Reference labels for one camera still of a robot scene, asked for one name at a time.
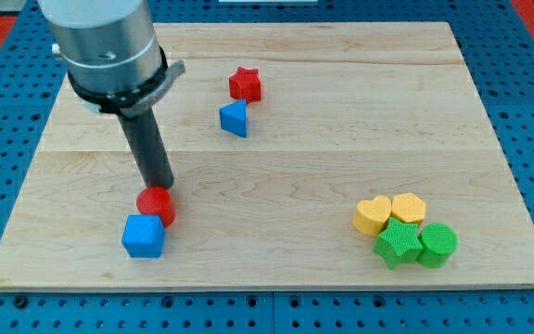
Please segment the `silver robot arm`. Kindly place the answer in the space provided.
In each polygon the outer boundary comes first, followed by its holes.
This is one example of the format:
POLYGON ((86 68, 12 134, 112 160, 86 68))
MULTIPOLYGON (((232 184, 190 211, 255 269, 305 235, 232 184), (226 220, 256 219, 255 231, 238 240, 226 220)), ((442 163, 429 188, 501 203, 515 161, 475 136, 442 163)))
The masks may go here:
POLYGON ((39 0, 55 42, 52 53, 67 67, 83 103, 113 114, 146 186, 172 187, 174 176, 153 112, 184 74, 159 44, 146 0, 39 0))

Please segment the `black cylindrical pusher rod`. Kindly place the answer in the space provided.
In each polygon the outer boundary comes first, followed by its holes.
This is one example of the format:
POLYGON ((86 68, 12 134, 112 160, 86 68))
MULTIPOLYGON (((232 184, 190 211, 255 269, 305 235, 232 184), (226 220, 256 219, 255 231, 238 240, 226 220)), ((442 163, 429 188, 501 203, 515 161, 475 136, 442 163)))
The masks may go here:
POLYGON ((153 109, 118 120, 145 185, 170 189, 174 176, 153 109))

